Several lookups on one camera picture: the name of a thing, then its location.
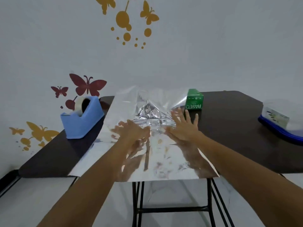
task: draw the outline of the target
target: crumpled foil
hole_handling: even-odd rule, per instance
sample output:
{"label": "crumpled foil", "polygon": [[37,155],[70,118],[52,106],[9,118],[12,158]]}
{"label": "crumpled foil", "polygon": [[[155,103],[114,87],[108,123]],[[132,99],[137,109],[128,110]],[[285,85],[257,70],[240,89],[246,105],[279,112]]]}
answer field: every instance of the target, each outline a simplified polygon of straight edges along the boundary
{"label": "crumpled foil", "polygon": [[214,166],[197,147],[165,133],[165,126],[175,126],[170,111],[185,105],[187,92],[188,89],[142,89],[138,86],[121,90],[104,119],[98,143],[94,143],[89,150],[91,153],[80,160],[70,175],[81,176],[88,166],[93,165],[97,161],[96,156],[102,156],[119,138],[115,126],[130,119],[141,127],[150,126],[151,133],[148,139],[140,140],[131,147],[117,181],[218,176]]}

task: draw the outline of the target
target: person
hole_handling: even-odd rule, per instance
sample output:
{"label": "person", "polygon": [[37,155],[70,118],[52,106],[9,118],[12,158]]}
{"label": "person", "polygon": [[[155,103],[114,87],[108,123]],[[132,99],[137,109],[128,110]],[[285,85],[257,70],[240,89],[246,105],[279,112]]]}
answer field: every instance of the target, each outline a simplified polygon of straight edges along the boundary
{"label": "person", "polygon": [[[279,174],[206,137],[198,130],[198,115],[191,123],[188,111],[172,112],[176,127],[166,132],[196,145],[220,174],[244,197],[266,227],[303,225],[303,189]],[[128,150],[149,137],[150,128],[120,122],[120,137],[85,174],[57,201],[38,227],[92,226]]]}

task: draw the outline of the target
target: transparent plastic container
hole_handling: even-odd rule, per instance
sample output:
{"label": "transparent plastic container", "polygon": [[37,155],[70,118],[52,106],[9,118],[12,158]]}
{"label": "transparent plastic container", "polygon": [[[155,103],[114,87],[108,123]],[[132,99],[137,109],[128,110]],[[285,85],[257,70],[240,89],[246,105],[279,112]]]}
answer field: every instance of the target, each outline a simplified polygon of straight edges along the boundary
{"label": "transparent plastic container", "polygon": [[263,103],[262,116],[287,132],[303,137],[303,105],[286,99],[272,99]]}

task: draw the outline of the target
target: tabletop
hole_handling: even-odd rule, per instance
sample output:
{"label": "tabletop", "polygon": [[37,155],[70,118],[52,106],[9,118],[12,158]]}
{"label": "tabletop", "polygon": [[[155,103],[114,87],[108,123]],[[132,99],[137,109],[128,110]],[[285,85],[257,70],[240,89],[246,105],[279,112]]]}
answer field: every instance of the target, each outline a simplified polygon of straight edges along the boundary
{"label": "tabletop", "polygon": [[[262,102],[239,91],[203,94],[198,127],[206,136],[277,173],[303,172],[303,147],[276,137],[258,122]],[[113,99],[100,98],[105,114]],[[21,166],[20,176],[66,177],[97,138],[104,118],[82,139],[68,140],[63,130]]]}

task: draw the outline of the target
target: floor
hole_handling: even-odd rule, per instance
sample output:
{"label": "floor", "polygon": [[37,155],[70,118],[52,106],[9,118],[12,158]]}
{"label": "floor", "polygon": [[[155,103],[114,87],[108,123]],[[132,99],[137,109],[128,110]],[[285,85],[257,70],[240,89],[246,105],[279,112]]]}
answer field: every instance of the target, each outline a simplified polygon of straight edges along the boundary
{"label": "floor", "polygon": [[[303,174],[286,174],[303,187]],[[36,226],[69,188],[74,178],[20,179],[0,198],[0,226]],[[215,183],[234,225],[264,226],[248,203],[223,178]],[[144,207],[203,206],[207,204],[206,179],[145,183]],[[216,226],[224,226],[213,199]],[[115,183],[95,222],[97,226],[131,226],[132,185]],[[154,213],[142,215],[142,226],[210,226],[206,212]]]}

